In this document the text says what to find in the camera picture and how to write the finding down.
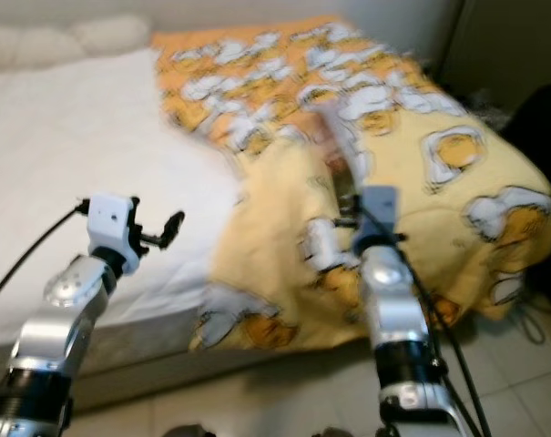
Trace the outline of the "orange egg cartoon blanket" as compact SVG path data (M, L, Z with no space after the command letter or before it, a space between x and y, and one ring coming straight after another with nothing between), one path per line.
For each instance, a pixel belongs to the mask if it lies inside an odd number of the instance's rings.
M396 232L439 321L500 318L551 255L551 184L412 59L336 15L156 33L162 111L228 157L240 195L193 347L325 349L367 336L353 184L397 188Z

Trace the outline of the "bed with white sheet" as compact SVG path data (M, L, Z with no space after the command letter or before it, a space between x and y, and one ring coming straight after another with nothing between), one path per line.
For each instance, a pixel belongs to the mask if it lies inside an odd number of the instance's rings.
M95 408L204 378L185 357L217 242L239 196L224 154L161 113L153 50L0 74L0 376L47 281L87 250L82 198L137 196L149 233L185 215L113 292L74 386Z

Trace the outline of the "dark robot left foot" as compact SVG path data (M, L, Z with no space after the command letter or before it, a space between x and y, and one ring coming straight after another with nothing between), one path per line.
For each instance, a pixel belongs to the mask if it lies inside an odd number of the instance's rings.
M184 424L167 429L161 437L216 437L216 434L209 432L200 424Z

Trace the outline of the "cream bolster pillow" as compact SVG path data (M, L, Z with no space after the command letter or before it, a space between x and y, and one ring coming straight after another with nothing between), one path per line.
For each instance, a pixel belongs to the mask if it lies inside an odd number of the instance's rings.
M138 14L67 25L0 25L0 72L132 53L148 44L151 30L153 22Z

